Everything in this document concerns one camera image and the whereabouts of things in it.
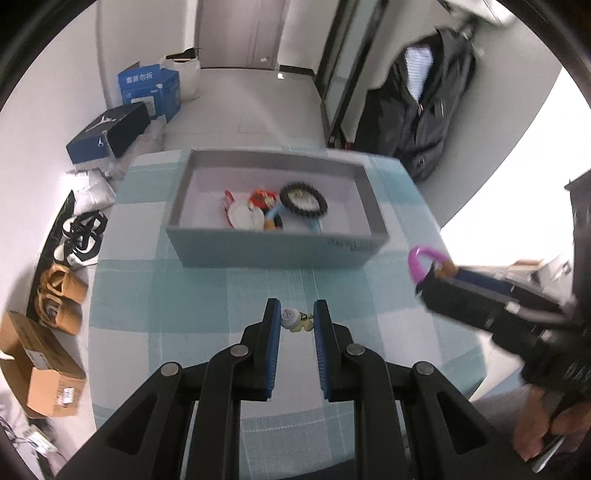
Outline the person's right hand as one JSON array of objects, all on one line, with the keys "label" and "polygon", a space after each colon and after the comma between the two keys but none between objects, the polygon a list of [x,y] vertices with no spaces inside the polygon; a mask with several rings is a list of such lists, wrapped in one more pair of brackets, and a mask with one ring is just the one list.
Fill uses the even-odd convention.
[{"label": "person's right hand", "polygon": [[545,391],[529,387],[525,407],[514,430],[513,446],[524,461],[537,457],[544,450],[544,437],[565,436],[562,447],[574,452],[590,430],[590,402],[568,408],[554,420],[543,404]]}]

